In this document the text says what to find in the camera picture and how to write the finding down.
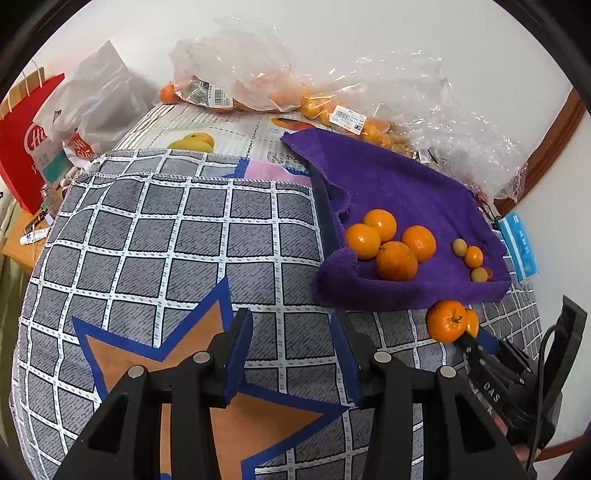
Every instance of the star with blue border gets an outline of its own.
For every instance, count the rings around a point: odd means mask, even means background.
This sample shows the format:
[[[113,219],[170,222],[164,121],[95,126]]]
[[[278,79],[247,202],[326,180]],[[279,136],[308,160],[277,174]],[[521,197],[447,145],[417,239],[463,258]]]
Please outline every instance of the star with blue border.
[[[228,279],[224,278],[169,334],[159,348],[121,337],[72,318],[80,346],[90,364],[96,390],[106,398],[133,365],[156,371],[178,365],[205,350],[212,337],[233,320]],[[222,410],[211,409],[213,436],[223,480],[255,480],[255,468],[319,432],[346,407],[281,394],[247,383]],[[161,479],[170,480],[170,405],[163,406]]]

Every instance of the red paper bag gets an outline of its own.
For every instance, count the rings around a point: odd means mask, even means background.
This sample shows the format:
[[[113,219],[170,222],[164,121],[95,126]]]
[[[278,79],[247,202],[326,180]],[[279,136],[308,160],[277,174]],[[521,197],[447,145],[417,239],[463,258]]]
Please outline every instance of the red paper bag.
[[[35,215],[41,206],[44,180],[28,153],[45,139],[41,127],[31,128],[33,117],[64,79],[54,76],[25,96],[0,120],[0,176],[23,210]]]

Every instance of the wooden desk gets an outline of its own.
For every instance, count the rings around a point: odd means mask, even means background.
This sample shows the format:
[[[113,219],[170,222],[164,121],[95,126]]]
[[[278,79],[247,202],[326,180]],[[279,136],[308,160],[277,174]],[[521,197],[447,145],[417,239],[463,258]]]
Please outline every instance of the wooden desk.
[[[2,249],[2,253],[7,257],[12,258],[21,267],[27,275],[33,273],[35,262],[41,254],[41,250],[45,246],[45,240],[39,240],[34,244],[21,245],[20,238],[25,234],[25,227],[33,220],[33,215],[28,214],[21,210],[20,213],[14,213],[18,215],[16,222],[13,224],[11,230],[8,232],[6,243]],[[39,225],[35,227],[35,230],[45,228],[47,222],[43,220]]]

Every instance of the silver pivot bolt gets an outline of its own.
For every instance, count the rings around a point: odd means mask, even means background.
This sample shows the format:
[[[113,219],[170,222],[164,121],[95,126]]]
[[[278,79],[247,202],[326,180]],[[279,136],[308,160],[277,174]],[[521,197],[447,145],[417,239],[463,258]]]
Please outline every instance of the silver pivot bolt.
[[[380,364],[387,364],[391,359],[392,355],[390,355],[388,352],[384,352],[383,350],[374,353],[374,360]]]
[[[443,365],[439,369],[439,373],[441,373],[445,378],[453,378],[456,376],[456,369],[450,367],[449,365]]]
[[[206,364],[212,356],[207,352],[197,352],[193,355],[193,361],[196,364]]]
[[[144,374],[144,367],[141,365],[134,365],[129,370],[127,370],[127,374],[131,378],[138,378]]]

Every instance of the white sticker label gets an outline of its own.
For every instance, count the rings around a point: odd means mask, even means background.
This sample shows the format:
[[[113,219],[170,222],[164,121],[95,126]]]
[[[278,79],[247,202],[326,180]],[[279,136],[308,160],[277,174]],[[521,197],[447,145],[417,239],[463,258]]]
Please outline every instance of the white sticker label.
[[[426,148],[418,149],[418,160],[420,163],[431,163],[431,154]]]
[[[210,83],[209,90],[207,91],[207,104],[209,108],[232,108],[234,106],[234,100],[221,88]]]
[[[359,135],[367,117],[342,105],[337,105],[335,111],[330,114],[329,119],[330,123],[343,127],[355,135]]]

